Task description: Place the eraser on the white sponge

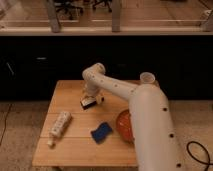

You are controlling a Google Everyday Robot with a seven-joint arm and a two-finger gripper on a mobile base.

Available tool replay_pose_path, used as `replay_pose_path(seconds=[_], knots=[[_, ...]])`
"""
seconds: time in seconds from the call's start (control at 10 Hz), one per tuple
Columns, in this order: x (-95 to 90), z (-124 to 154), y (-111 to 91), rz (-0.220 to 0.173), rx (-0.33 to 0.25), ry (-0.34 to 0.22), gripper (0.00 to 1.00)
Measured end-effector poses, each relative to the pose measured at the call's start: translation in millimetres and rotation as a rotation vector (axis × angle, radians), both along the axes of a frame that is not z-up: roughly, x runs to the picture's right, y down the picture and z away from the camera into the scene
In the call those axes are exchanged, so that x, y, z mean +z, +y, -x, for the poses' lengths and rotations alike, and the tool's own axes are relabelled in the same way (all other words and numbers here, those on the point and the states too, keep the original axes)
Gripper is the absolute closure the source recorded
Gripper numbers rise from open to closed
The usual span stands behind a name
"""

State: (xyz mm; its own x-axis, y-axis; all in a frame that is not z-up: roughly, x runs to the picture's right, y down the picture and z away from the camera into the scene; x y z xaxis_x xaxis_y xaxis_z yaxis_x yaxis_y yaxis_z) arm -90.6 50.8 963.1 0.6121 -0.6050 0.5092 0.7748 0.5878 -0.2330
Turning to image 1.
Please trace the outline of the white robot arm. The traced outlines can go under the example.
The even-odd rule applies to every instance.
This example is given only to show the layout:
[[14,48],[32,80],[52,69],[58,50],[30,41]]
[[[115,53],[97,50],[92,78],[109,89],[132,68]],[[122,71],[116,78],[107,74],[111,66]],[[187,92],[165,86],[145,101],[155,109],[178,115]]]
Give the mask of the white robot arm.
[[128,102],[138,171],[186,171],[174,130],[169,102],[152,73],[141,73],[135,84],[105,75],[96,63],[82,72],[85,81],[83,100],[95,98],[100,89]]

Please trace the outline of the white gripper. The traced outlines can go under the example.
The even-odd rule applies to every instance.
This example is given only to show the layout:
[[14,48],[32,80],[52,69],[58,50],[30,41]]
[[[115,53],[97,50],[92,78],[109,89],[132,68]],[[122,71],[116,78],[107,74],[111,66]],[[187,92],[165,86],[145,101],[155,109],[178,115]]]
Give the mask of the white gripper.
[[85,84],[83,89],[83,98],[82,98],[83,104],[101,103],[103,101],[104,101],[104,96],[100,92],[99,87]]

